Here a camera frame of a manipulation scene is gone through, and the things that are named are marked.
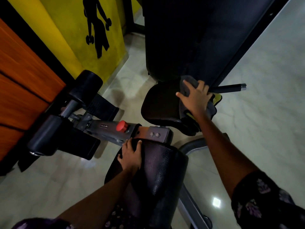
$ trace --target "silhouette holding dumbbells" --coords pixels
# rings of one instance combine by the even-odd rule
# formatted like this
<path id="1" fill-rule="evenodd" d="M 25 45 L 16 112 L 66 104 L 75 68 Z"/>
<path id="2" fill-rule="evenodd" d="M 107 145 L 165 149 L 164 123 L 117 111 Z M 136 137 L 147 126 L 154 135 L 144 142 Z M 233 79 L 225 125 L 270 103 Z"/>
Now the silhouette holding dumbbells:
<path id="1" fill-rule="evenodd" d="M 84 14 L 88 22 L 89 35 L 86 36 L 86 42 L 94 44 L 94 37 L 91 35 L 91 24 L 93 24 L 94 35 L 95 35 L 95 50 L 97 58 L 102 56 L 102 47 L 104 46 L 107 51 L 109 48 L 109 42 L 106 36 L 105 26 L 101 19 L 97 17 L 96 7 L 101 14 L 102 18 L 106 22 L 106 30 L 112 25 L 110 18 L 107 18 L 99 0 L 83 0 Z"/>

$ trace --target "handle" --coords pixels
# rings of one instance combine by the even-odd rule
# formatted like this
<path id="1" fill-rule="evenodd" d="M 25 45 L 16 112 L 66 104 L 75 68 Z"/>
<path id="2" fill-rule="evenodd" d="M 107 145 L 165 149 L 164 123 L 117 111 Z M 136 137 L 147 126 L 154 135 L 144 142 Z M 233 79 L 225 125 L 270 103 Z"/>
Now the handle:
<path id="1" fill-rule="evenodd" d="M 240 92 L 247 89 L 246 84 L 233 84 L 219 87 L 210 87 L 209 92 L 214 93 L 228 93 L 228 92 Z"/>

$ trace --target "tile floor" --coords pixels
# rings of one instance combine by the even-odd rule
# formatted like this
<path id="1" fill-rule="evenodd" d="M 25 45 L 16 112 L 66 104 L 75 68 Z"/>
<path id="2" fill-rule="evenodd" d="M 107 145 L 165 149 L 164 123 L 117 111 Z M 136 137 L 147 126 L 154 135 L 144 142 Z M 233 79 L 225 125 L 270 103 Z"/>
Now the tile floor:
<path id="1" fill-rule="evenodd" d="M 228 93 L 217 106 L 215 124 L 281 188 L 305 208 L 305 2 L 291 0 L 222 85 L 245 82 L 245 92 Z M 103 96 L 124 110 L 123 120 L 149 125 L 140 114 L 155 84 L 145 66 L 145 39 L 125 37 L 129 59 Z M 188 137 L 173 129 L 173 144 Z M 0 228 L 27 217 L 56 217 L 105 179 L 119 147 L 108 143 L 87 161 L 58 151 L 39 158 L 29 169 L 13 170 L 0 184 Z M 239 228 L 208 150 L 190 155 L 185 185 L 213 228 Z M 212 205 L 219 199 L 220 207 Z M 179 211 L 174 229 L 186 229 Z"/>

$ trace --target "gray cloth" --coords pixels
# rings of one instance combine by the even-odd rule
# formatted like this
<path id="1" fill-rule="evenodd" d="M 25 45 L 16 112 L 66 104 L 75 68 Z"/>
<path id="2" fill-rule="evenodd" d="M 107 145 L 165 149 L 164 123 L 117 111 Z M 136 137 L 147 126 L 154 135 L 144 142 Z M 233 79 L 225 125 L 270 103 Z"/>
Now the gray cloth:
<path id="1" fill-rule="evenodd" d="M 184 95 L 184 96 L 189 96 L 190 94 L 190 90 L 189 88 L 184 84 L 184 80 L 188 81 L 194 88 L 197 88 L 199 83 L 197 80 L 195 80 L 192 76 L 190 75 L 183 75 L 181 76 L 180 79 L 180 92 Z M 184 106 L 184 104 L 182 103 L 182 101 L 180 100 L 179 102 L 179 115 L 180 115 L 180 119 L 182 118 L 187 118 L 188 116 L 185 114 L 188 111 L 188 109 Z M 213 105 L 213 103 L 211 101 L 208 102 L 207 104 L 207 109 L 206 109 L 206 113 L 208 115 L 209 118 L 211 118 L 213 115 L 215 115 L 217 112 L 215 106 Z"/>

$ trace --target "adjustment knob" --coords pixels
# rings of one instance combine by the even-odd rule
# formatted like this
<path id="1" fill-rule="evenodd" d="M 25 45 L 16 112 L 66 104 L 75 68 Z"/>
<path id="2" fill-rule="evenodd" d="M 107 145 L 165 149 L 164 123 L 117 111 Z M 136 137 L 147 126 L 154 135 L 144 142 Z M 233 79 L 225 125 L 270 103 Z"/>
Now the adjustment knob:
<path id="1" fill-rule="evenodd" d="M 128 124 L 125 121 L 120 121 L 117 125 L 116 125 L 116 130 L 118 132 L 125 132 L 128 128 Z"/>

